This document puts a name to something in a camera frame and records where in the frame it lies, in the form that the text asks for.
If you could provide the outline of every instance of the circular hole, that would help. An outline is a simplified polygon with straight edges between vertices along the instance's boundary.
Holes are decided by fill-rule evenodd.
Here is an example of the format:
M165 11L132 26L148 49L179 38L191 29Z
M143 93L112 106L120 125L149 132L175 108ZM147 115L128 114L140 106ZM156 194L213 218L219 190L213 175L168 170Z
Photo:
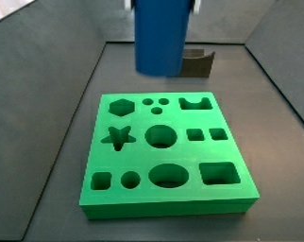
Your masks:
M140 176L136 172L129 171L128 173L124 174L123 179L121 179L121 184L127 189L133 189L137 187L140 184Z
M149 179L163 188L177 188L187 183L189 174L187 169L177 164L161 164L152 169Z
M147 142L152 147L168 148L176 143L176 131L165 125L156 125L147 131Z
M144 104L151 105L153 103L153 100L151 98L144 99Z
M168 105L169 104L169 100L167 98L161 98L159 100L159 103L163 104L163 105Z
M163 109L161 108L153 108L152 109L152 113L153 114L161 114L163 113Z

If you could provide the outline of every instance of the star-shaped hole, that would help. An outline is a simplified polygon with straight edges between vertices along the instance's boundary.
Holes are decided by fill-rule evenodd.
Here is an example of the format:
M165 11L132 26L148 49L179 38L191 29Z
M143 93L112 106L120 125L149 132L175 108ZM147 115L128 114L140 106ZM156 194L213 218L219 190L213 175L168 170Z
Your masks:
M132 137L129 134L131 126L127 126L123 129L116 129L115 127L108 128L109 136L103 139L104 144L113 144L115 150L120 151L125 145L125 143L135 143L136 138Z

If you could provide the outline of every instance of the square hole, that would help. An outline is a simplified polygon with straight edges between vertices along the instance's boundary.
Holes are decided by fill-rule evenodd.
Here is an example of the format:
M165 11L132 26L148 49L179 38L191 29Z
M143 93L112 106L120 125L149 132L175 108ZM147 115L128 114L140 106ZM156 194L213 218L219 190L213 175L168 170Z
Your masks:
M95 173L91 183L92 190L107 190L111 187L111 178L109 172Z
M213 140L227 140L227 132L224 129L209 129Z
M240 183L240 176L233 163L201 163L199 170L207 185Z
M201 129L187 129L189 141L204 141L204 133Z

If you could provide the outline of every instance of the blue cylinder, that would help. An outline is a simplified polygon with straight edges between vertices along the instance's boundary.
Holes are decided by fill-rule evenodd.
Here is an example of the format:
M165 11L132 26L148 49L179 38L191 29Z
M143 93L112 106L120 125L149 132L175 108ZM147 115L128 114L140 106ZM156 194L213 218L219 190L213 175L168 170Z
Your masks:
M135 1L136 70L141 74L180 74L192 1Z

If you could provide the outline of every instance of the shape sorter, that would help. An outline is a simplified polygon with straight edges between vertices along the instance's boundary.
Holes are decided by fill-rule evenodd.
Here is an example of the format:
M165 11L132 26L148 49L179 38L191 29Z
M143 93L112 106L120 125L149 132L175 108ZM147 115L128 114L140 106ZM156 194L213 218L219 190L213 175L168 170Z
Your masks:
M103 95L89 219L244 213L260 194L212 93Z

